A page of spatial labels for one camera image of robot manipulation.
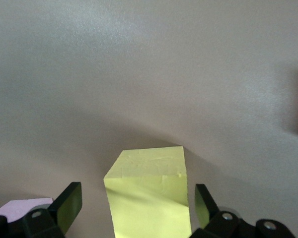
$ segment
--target screw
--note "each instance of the screw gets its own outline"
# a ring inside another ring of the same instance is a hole
[[[277,229],[277,227],[275,226],[275,224],[272,223],[272,222],[265,222],[265,223],[264,223],[264,226],[265,226],[267,229],[269,229],[269,230],[276,230],[276,229]]]
[[[222,217],[227,220],[227,221],[231,221],[233,220],[233,216],[230,213],[223,213]]]
[[[42,215],[42,212],[35,212],[31,215],[32,218],[36,218]]]

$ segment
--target yellow sponge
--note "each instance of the yellow sponge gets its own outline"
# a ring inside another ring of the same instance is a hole
[[[183,147],[125,150],[104,183],[116,238],[191,235]]]

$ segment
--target gray wall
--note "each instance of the gray wall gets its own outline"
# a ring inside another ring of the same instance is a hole
[[[78,180],[68,237],[114,237],[104,175],[169,145],[191,206],[298,237],[298,0],[0,0],[0,206]]]

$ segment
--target pink object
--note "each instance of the pink object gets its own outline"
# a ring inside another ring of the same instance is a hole
[[[23,217],[32,208],[37,206],[39,206],[38,208],[47,208],[52,202],[51,198],[12,200],[0,208],[0,215],[6,216],[10,223]]]

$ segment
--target yellow foam block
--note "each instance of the yellow foam block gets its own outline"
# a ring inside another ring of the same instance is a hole
[[[104,178],[116,238],[187,238],[183,147],[124,150]]]

